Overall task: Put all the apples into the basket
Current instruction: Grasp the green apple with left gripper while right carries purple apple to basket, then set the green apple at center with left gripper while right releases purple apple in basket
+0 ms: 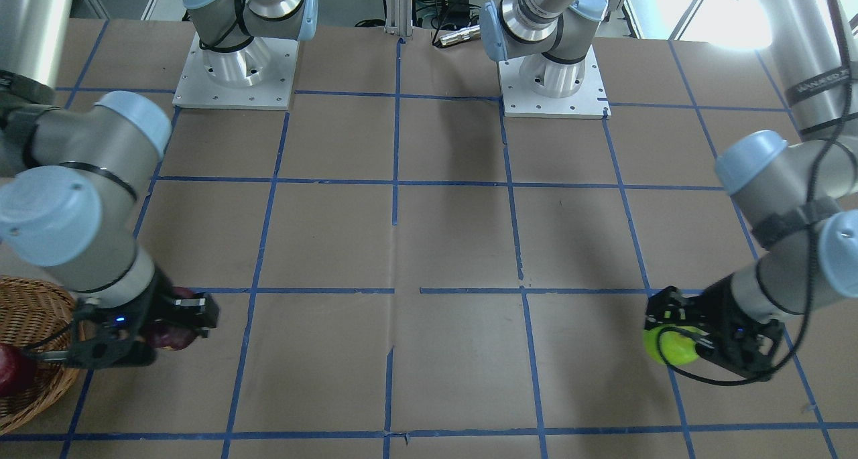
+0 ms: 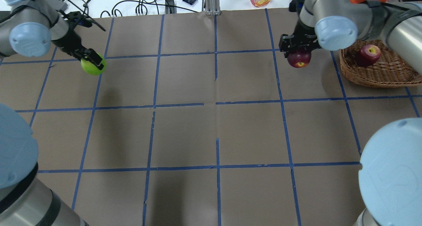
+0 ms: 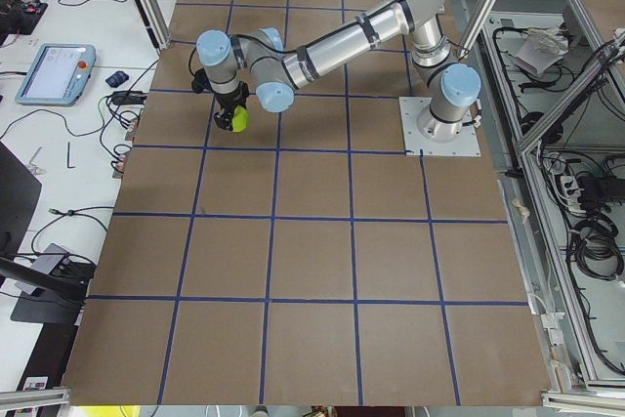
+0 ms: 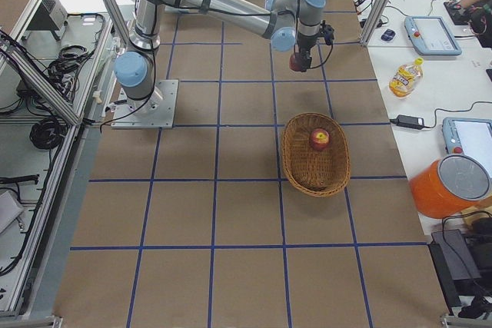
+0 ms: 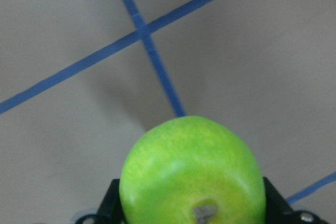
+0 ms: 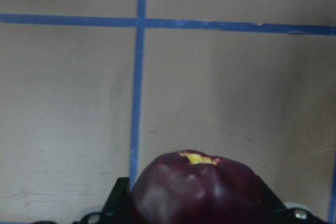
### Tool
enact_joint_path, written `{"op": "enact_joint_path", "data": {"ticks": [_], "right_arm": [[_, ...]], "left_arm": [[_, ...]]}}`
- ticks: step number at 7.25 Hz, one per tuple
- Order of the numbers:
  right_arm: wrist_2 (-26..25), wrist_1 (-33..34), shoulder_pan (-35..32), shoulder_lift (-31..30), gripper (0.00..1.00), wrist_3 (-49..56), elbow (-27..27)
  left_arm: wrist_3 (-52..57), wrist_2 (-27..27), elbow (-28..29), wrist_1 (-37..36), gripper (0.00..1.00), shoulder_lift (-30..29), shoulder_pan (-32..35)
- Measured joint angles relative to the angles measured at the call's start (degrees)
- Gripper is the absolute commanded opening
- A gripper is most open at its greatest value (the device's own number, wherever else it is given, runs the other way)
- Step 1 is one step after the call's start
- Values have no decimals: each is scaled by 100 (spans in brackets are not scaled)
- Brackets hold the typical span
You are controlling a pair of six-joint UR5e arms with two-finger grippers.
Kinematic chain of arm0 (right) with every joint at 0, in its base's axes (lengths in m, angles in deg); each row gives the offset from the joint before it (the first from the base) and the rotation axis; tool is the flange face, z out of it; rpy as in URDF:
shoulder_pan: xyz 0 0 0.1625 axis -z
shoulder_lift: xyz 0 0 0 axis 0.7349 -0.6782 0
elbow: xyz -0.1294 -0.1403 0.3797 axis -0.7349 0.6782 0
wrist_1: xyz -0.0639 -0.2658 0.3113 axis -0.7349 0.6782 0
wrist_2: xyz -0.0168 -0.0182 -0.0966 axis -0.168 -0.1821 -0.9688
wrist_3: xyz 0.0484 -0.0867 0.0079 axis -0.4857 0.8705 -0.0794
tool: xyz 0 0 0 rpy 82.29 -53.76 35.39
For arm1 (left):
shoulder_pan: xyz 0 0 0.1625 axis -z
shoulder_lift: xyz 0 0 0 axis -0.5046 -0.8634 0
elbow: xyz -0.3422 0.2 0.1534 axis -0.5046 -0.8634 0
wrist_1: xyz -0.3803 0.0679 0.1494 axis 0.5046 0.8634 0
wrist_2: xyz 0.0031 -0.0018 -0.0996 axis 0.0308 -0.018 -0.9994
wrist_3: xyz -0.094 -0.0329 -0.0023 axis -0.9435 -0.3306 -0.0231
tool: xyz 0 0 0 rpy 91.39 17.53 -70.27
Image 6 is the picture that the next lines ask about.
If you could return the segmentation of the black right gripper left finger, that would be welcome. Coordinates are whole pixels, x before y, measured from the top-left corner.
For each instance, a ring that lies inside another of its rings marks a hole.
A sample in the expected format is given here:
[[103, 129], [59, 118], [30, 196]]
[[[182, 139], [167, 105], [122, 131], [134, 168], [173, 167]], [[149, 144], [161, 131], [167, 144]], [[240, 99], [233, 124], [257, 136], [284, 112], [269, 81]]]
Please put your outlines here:
[[130, 179], [120, 177], [116, 180], [102, 211], [101, 223], [133, 223], [130, 203]]

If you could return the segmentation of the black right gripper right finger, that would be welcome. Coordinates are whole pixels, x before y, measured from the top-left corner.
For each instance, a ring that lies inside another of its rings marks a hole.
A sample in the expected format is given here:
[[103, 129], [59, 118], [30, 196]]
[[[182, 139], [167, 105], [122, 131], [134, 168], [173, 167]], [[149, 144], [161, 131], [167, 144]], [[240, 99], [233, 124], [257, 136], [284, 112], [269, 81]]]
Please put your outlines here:
[[279, 199], [279, 197], [270, 189], [270, 187], [262, 180], [261, 177], [257, 176], [258, 181], [261, 186], [263, 202], [267, 212], [269, 214], [275, 214], [276, 212], [281, 212], [286, 210], [285, 204]]

